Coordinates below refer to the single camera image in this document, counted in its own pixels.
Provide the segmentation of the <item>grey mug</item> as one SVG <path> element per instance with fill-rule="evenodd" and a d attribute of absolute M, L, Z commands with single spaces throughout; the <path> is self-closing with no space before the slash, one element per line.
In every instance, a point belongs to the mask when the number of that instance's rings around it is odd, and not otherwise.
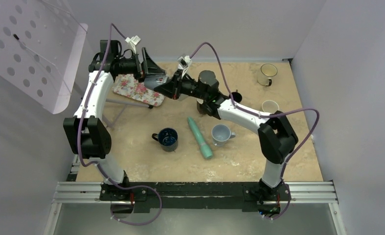
<path fill-rule="evenodd" d="M 143 82 L 144 87 L 149 90 L 154 91 L 160 85 L 163 85 L 167 82 L 168 76 L 159 74 L 159 75 L 148 75 L 145 77 Z"/>

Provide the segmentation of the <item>dark blue mug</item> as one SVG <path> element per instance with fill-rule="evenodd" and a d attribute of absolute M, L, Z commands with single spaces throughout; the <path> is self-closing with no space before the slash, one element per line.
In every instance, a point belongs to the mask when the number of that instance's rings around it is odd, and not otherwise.
<path fill-rule="evenodd" d="M 158 133 L 153 133 L 151 137 L 166 152 L 173 152 L 178 148 L 178 133 L 173 128 L 163 128 Z"/>

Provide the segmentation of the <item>white upside-down mug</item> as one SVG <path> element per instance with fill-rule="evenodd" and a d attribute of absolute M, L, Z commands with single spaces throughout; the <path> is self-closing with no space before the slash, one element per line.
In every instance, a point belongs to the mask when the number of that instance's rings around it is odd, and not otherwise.
<path fill-rule="evenodd" d="M 230 130 L 230 128 L 224 124 L 217 124 L 211 130 L 212 143 L 221 147 L 224 146 L 229 139 L 235 138 L 236 134 Z"/>

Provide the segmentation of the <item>brown striped mug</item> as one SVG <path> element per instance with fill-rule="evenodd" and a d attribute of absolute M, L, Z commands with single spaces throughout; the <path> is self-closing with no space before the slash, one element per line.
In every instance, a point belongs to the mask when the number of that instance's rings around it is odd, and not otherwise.
<path fill-rule="evenodd" d="M 243 100 L 243 97 L 242 97 L 242 95 L 238 92 L 238 90 L 232 92 L 231 95 L 232 95 L 233 100 L 234 100 L 235 102 L 240 103 L 240 102 Z"/>

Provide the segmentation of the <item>beige mug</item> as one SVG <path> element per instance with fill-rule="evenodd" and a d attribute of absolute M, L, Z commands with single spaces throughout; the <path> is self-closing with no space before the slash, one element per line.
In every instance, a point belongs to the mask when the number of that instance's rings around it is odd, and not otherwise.
<path fill-rule="evenodd" d="M 272 85 L 272 79 L 277 75 L 278 69 L 273 64 L 263 64 L 257 75 L 257 82 L 265 87 Z"/>

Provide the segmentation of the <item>light green mug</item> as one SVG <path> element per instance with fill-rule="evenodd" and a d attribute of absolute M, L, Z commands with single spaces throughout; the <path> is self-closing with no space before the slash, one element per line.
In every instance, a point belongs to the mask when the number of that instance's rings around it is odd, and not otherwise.
<path fill-rule="evenodd" d="M 261 105 L 261 110 L 265 113 L 274 114 L 280 110 L 279 105 L 273 100 L 265 100 Z"/>

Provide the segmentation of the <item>black mug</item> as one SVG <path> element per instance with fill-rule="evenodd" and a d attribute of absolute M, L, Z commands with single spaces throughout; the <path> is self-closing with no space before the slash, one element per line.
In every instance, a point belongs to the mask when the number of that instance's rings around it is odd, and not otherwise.
<path fill-rule="evenodd" d="M 200 103 L 199 101 L 197 101 L 197 110 L 201 115 L 212 116 L 212 108 L 209 102 Z"/>

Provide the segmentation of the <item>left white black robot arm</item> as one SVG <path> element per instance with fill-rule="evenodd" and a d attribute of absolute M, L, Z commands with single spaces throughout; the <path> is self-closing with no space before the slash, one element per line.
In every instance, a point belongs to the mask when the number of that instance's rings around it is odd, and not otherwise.
<path fill-rule="evenodd" d="M 72 152 L 81 166 L 94 166 L 103 177 L 103 183 L 112 186 L 112 195 L 118 200 L 130 196 L 132 186 L 126 172 L 118 167 L 110 155 L 112 138 L 103 124 L 103 110 L 109 90 L 119 75 L 131 74 L 139 82 L 150 75 L 165 75 L 148 55 L 145 47 L 140 52 L 131 49 L 131 57 L 118 40 L 102 40 L 100 52 L 89 65 L 88 86 L 73 117 L 64 119 L 63 128 Z"/>

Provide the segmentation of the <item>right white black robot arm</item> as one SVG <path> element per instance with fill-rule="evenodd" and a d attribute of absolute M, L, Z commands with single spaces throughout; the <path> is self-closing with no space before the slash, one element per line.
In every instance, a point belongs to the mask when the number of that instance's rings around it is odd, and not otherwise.
<path fill-rule="evenodd" d="M 179 99 L 181 95 L 201 99 L 201 111 L 210 117 L 238 124 L 254 132 L 260 142 L 266 166 L 260 179 L 259 192 L 265 199 L 272 199 L 282 185 L 282 171 L 285 160 L 295 149 L 298 137 L 284 113 L 264 115 L 235 102 L 219 90 L 219 81 L 214 72 L 200 72 L 198 80 L 182 71 L 176 71 L 171 77 L 152 74 L 145 77 L 144 85 L 165 97 Z"/>

